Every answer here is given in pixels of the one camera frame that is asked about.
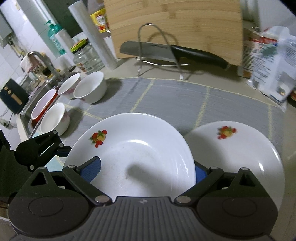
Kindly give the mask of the white plate fruit print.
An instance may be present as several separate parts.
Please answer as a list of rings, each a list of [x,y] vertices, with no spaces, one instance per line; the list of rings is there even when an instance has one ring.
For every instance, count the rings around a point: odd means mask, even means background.
[[[89,128],[74,144],[65,165],[80,166],[99,157],[92,185],[118,196],[171,199],[196,183],[192,153],[169,123],[144,113],[111,116]]]
[[[235,121],[215,121],[185,135],[193,158],[201,165],[238,172],[252,171],[278,208],[285,192],[285,175],[280,154],[257,129]]]

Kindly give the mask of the white bowl pink flowers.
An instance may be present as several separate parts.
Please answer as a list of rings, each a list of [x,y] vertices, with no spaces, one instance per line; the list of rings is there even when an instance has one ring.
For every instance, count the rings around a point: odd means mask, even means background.
[[[64,96],[68,99],[74,98],[74,90],[81,81],[81,74],[76,73],[69,77],[58,89],[58,95]]]

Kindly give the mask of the black air fryer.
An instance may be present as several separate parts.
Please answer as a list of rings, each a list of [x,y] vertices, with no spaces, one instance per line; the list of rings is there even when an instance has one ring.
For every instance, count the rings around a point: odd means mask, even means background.
[[[1,90],[1,100],[13,114],[19,114],[29,101],[29,94],[10,78]]]

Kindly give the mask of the red and white basin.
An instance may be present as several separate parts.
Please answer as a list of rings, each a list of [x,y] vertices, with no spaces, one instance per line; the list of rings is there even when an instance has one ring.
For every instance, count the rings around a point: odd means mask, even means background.
[[[51,89],[45,93],[43,97],[37,102],[31,113],[31,119],[38,121],[47,107],[53,102],[53,100],[57,97],[57,90]]]

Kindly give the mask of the grey checked table mat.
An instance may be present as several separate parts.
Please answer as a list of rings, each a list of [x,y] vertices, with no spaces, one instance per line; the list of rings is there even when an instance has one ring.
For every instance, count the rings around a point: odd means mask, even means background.
[[[214,121],[237,121],[263,133],[279,153],[283,111],[274,104],[196,83],[149,78],[109,78],[105,96],[95,104],[60,97],[70,116],[62,135],[72,146],[86,130],[112,115],[148,113],[173,125],[182,135]]]

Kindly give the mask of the metal sink faucet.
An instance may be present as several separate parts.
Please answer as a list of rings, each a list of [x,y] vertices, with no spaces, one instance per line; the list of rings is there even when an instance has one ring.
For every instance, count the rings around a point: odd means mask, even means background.
[[[37,51],[31,51],[28,53],[28,56],[37,56],[42,63],[49,69],[49,71],[58,79],[63,80],[62,75],[56,70],[51,60],[47,56],[43,56],[41,53]]]

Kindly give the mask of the white plastic roll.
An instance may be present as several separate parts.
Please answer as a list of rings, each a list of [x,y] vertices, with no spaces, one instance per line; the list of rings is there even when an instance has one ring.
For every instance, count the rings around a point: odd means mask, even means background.
[[[76,64],[73,61],[74,55],[71,52],[71,47],[73,47],[75,44],[74,40],[70,37],[70,35],[67,33],[65,29],[60,30],[56,34],[56,38],[66,51],[66,54],[61,55],[54,61],[55,66],[61,69],[66,69],[67,67],[75,66]]]

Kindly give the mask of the glass jar yellow lid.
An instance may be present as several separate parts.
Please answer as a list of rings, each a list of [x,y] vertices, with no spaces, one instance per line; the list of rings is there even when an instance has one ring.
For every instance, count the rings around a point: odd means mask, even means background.
[[[70,50],[74,56],[73,62],[86,75],[97,72],[104,67],[102,60],[87,38],[77,42]]]

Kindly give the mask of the white plastic food bag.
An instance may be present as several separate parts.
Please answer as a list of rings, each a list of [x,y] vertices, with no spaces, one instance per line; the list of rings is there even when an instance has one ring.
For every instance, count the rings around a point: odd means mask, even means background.
[[[246,29],[237,74],[286,110],[288,96],[295,90],[295,36],[283,26],[263,32]]]

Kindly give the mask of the green dish soap bottle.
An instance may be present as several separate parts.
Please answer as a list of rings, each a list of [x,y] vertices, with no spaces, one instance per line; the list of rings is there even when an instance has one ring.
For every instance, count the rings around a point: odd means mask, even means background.
[[[64,50],[64,48],[62,47],[62,45],[60,44],[60,42],[57,40],[56,38],[56,34],[62,30],[61,26],[59,24],[53,24],[51,22],[51,20],[48,20],[45,25],[48,25],[49,30],[48,30],[48,37],[51,39],[51,41],[54,43],[55,47],[57,48],[58,52],[60,53],[60,55],[66,54],[66,51]]]

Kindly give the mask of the bamboo cutting board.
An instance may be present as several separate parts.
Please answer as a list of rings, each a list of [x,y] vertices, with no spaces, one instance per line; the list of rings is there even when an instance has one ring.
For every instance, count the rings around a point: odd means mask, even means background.
[[[213,53],[239,66],[243,55],[243,20],[239,1],[104,1],[116,56],[121,44],[137,41],[169,44]]]

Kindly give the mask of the cooking oil bottle yellow label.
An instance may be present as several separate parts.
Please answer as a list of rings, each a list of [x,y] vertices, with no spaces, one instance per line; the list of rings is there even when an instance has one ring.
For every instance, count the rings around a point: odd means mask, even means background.
[[[88,13],[93,20],[93,23],[98,28],[100,33],[111,33],[109,29],[109,21],[107,18],[106,8],[104,1],[88,1],[87,2]]]

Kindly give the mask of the white paper towel roll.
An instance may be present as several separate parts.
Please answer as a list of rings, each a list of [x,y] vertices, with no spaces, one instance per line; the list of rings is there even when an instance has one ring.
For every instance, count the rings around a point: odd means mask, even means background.
[[[100,35],[98,28],[93,23],[92,18],[88,15],[88,11],[83,1],[77,1],[71,4],[68,9],[83,33],[89,39],[105,67],[110,70],[116,69],[117,61],[104,38]]]

